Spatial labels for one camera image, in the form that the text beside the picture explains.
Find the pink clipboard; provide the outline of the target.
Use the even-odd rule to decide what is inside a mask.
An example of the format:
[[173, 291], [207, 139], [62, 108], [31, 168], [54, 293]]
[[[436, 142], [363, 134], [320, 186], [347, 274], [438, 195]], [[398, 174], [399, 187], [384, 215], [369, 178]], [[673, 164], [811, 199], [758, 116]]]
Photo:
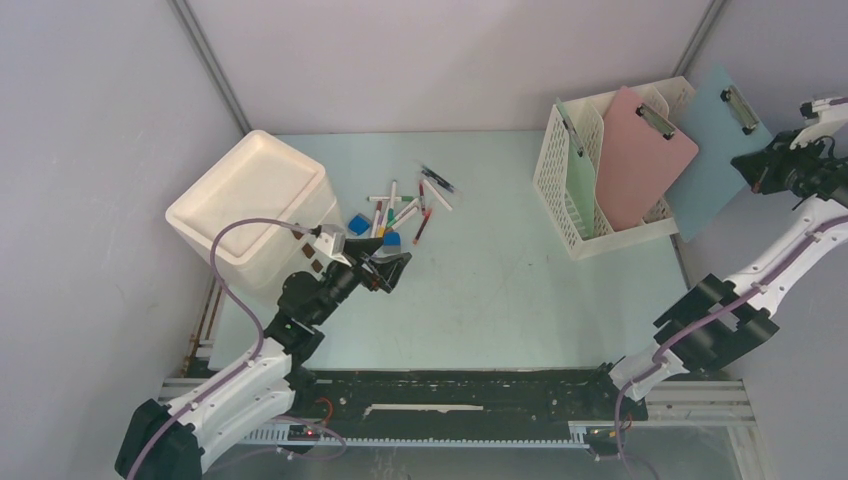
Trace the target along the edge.
[[699, 152], [635, 90], [620, 88], [603, 115], [595, 197], [615, 231], [639, 225]]

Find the green clipboard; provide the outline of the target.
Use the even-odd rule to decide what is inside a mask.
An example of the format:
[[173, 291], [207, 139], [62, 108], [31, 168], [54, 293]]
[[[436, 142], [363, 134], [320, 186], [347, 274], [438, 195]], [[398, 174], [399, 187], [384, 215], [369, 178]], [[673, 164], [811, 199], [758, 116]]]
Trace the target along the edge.
[[580, 237], [586, 240], [594, 236], [595, 230], [596, 174], [576, 124], [564, 103], [557, 98], [555, 105], [569, 138], [566, 189], [576, 214], [574, 223]]

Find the white drawer cabinet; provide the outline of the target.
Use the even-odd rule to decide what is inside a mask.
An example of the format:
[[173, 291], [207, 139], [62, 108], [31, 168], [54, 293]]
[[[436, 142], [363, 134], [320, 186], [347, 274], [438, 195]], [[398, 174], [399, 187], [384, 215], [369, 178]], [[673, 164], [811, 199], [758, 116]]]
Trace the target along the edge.
[[168, 207], [165, 218], [204, 260], [216, 260], [229, 285], [270, 304], [289, 275], [317, 275], [326, 267], [312, 239], [266, 223], [228, 232], [213, 250], [215, 236], [248, 218], [310, 228], [343, 223], [324, 166], [262, 130], [240, 140]]

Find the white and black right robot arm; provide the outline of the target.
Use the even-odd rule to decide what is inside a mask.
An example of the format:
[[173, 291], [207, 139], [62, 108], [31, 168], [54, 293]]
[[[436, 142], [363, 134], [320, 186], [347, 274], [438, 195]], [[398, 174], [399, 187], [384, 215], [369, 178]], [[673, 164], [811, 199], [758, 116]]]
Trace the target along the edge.
[[655, 321], [654, 341], [622, 358], [581, 392], [585, 411], [606, 418], [622, 398], [643, 399], [675, 375], [718, 370], [770, 339], [772, 317], [789, 290], [826, 255], [847, 242], [847, 160], [821, 135], [778, 134], [765, 148], [732, 159], [752, 193], [798, 198], [786, 231], [738, 272], [708, 275]]

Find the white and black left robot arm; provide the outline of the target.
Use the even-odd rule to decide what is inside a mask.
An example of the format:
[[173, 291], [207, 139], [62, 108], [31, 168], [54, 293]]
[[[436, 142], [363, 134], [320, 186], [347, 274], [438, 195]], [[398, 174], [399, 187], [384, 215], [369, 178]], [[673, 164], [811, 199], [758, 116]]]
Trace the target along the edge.
[[298, 271], [284, 281], [278, 311], [247, 352], [189, 393], [149, 399], [133, 413], [115, 460], [124, 479], [199, 479], [232, 446], [266, 421], [304, 416], [316, 403], [304, 363], [319, 330], [358, 287], [391, 292], [409, 252], [378, 256], [383, 241], [354, 239], [322, 274]]

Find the blue clipboard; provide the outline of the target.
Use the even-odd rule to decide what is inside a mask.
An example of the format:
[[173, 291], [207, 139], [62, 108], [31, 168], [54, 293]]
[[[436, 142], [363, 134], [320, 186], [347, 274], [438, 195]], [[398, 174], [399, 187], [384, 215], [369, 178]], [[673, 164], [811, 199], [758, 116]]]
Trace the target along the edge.
[[698, 84], [676, 125], [698, 146], [665, 194], [681, 240], [689, 242], [746, 186], [731, 160], [762, 150], [773, 135], [720, 65]]

